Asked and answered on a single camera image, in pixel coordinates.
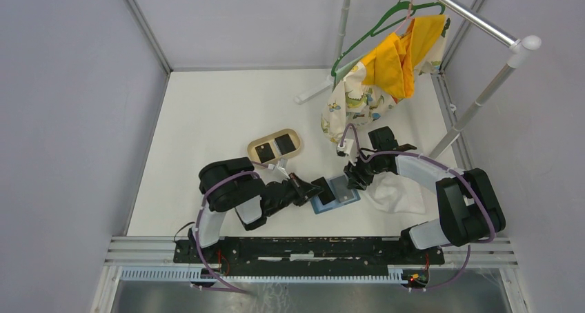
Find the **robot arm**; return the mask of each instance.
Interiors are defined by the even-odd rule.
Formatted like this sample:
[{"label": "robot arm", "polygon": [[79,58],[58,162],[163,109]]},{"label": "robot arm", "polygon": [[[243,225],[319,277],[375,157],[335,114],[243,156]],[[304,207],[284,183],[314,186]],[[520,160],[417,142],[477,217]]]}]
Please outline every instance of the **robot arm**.
[{"label": "robot arm", "polygon": [[[409,144],[398,145],[392,130],[383,127],[368,133],[376,152],[414,150]],[[376,174],[393,172],[408,177],[437,195],[439,218],[407,228],[401,232],[400,240],[410,250],[452,244],[462,246],[489,235],[485,218],[477,207],[477,202],[467,205],[465,198],[471,199],[470,192],[455,175],[439,169],[436,165],[415,156],[383,154],[374,156],[369,162],[355,158],[357,144],[344,140],[337,146],[337,153],[350,158],[344,172],[350,188],[365,190]],[[475,168],[469,171],[453,169],[470,183],[471,188],[485,207],[494,229],[499,232],[506,226],[506,219],[499,206],[487,174]]]},{"label": "robot arm", "polygon": [[[199,190],[205,194],[224,179],[247,170],[254,170],[248,158],[211,163],[199,173]],[[321,192],[320,187],[302,181],[295,173],[288,174],[288,178],[280,183],[267,185],[260,178],[241,176],[219,186],[209,195],[199,224],[199,244],[206,248],[218,242],[221,224],[227,211],[233,208],[244,229],[254,230],[286,206],[302,206]]]},{"label": "robot arm", "polygon": [[[410,144],[398,145],[388,127],[373,130],[368,136],[375,152],[405,152],[415,149]],[[357,150],[357,142],[354,145],[349,139],[338,146],[337,153],[350,158],[344,168],[350,189],[365,190],[376,174],[393,172],[418,182],[437,195],[439,218],[401,232],[400,241],[407,252],[446,244],[462,246],[489,235],[486,219],[477,207],[477,202],[466,204],[465,198],[471,199],[472,196],[453,174],[415,156],[381,154],[366,162],[366,158],[362,158],[363,152]],[[250,170],[254,170],[254,166],[248,158],[211,163],[199,173],[199,189],[205,194],[228,177]],[[485,207],[495,231],[503,230],[506,220],[487,174],[479,168],[455,171],[470,183],[473,192]],[[199,244],[206,248],[218,242],[221,224],[227,211],[232,208],[236,210],[244,228],[254,230],[264,225],[269,216],[286,206],[302,206],[322,191],[323,188],[302,181],[294,173],[290,173],[280,183],[270,182],[265,185],[260,178],[246,175],[220,185],[208,197],[208,204],[199,224]]]}]

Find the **aluminum frame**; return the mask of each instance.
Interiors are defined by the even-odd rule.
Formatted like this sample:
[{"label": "aluminum frame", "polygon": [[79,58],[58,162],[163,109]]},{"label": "aluminum frame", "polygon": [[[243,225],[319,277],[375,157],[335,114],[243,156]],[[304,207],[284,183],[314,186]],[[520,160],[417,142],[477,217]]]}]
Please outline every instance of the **aluminum frame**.
[{"label": "aluminum frame", "polygon": [[[471,257],[467,269],[480,270],[485,268],[498,269],[504,281],[504,288],[513,313],[527,313],[528,306],[524,300],[518,275],[518,262],[514,255],[514,250],[509,239],[497,237],[492,243],[473,243],[471,244]],[[437,269],[457,269],[464,261],[466,256],[466,246],[444,248],[445,264],[432,265],[430,268]],[[170,236],[116,236],[112,238],[106,262],[104,263],[99,287],[91,306],[91,312],[106,313],[111,312],[114,303],[115,294],[118,284],[123,279],[124,272],[156,272],[161,267],[169,273],[176,272],[177,275],[183,275],[189,270],[198,270],[203,268],[203,264],[177,264],[172,262],[175,253],[175,243]],[[302,283],[336,283],[336,282],[358,282],[358,283],[397,283],[393,282],[398,272],[404,269],[420,269],[422,265],[389,265],[389,279],[381,280],[368,278],[367,276],[354,276],[353,279],[331,279],[324,278],[297,278],[295,280],[283,279],[276,277],[244,277],[246,282],[265,283],[265,282],[302,282]],[[181,277],[173,279],[173,276],[165,276],[169,281],[184,281]]]},{"label": "aluminum frame", "polygon": [[[471,10],[478,12],[479,10],[481,10],[485,1],[486,0],[473,0],[473,2],[471,3],[471,7],[470,7]],[[441,72],[444,72],[447,69],[447,67],[449,66],[449,63],[451,62],[451,60],[455,56],[456,51],[459,49],[459,45],[463,41],[463,38],[467,35],[467,32],[469,31],[470,27],[471,27],[471,24],[469,23],[469,21],[464,20],[463,23],[460,25],[460,27],[457,29],[457,31],[453,37],[453,40],[451,41],[451,43],[447,47],[447,50],[445,51],[445,55],[443,56],[443,61],[441,63]]]},{"label": "aluminum frame", "polygon": [[490,35],[506,47],[511,47],[516,44],[518,38],[512,34],[496,26],[494,23],[477,14],[474,10],[468,8],[458,0],[438,0],[445,4],[447,8],[460,15],[466,21],[472,23],[486,34]]},{"label": "aluminum frame", "polygon": [[136,2],[136,0],[124,0],[124,2],[128,6],[130,13],[132,13],[132,17],[134,18],[134,20],[136,21],[136,23],[140,27],[140,30],[142,31],[142,34],[144,35],[148,44],[150,45],[150,48],[152,49],[155,56],[157,57],[159,65],[161,66],[163,71],[167,75],[169,75],[172,72],[172,67],[170,66],[159,42],[157,41],[157,38],[156,38],[154,32],[152,32],[150,25],[146,21],[146,18],[144,17],[144,13],[142,12],[142,10],[140,10],[140,6],[138,6],[138,3]]}]

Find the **metal floor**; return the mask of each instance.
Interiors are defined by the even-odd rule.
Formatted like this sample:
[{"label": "metal floor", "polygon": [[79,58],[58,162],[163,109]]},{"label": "metal floor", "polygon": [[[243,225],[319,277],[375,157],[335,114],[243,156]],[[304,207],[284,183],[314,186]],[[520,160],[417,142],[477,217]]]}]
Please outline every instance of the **metal floor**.
[{"label": "metal floor", "polygon": [[[451,270],[431,270],[431,285]],[[178,282],[121,281],[112,312],[511,312],[498,270],[469,270],[452,285],[409,294],[391,284],[240,283],[251,294],[200,292]]]}]

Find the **metal base plate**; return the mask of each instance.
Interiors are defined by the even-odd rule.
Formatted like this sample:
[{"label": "metal base plate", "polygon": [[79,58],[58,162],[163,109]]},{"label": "metal base plate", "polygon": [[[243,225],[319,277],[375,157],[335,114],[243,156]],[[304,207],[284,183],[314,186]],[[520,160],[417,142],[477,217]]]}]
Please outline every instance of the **metal base plate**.
[{"label": "metal base plate", "polygon": [[[225,237],[204,249],[206,259],[229,262],[230,276],[388,276],[389,265],[445,264],[441,249],[404,256],[396,238]],[[201,263],[190,240],[177,242],[174,263]],[[228,264],[221,264],[227,272]]]}]

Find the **gray wall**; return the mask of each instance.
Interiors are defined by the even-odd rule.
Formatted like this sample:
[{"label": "gray wall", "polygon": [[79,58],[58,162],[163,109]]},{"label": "gray wall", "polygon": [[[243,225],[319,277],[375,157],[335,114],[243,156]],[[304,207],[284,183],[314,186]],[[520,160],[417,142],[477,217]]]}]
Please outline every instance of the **gray wall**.
[{"label": "gray wall", "polygon": [[[508,220],[534,312],[582,312],[585,273],[583,0],[488,0],[482,13],[541,50],[485,105],[465,134]],[[508,58],[474,29],[448,69],[459,110]]]},{"label": "gray wall", "polygon": [[164,74],[122,0],[0,0],[0,312],[86,312]]},{"label": "gray wall", "polygon": [[[137,1],[174,68],[326,67],[335,58],[343,0]],[[397,2],[351,0],[346,48]],[[453,27],[461,21],[453,17]],[[364,42],[349,57],[369,51],[385,36]]]}]

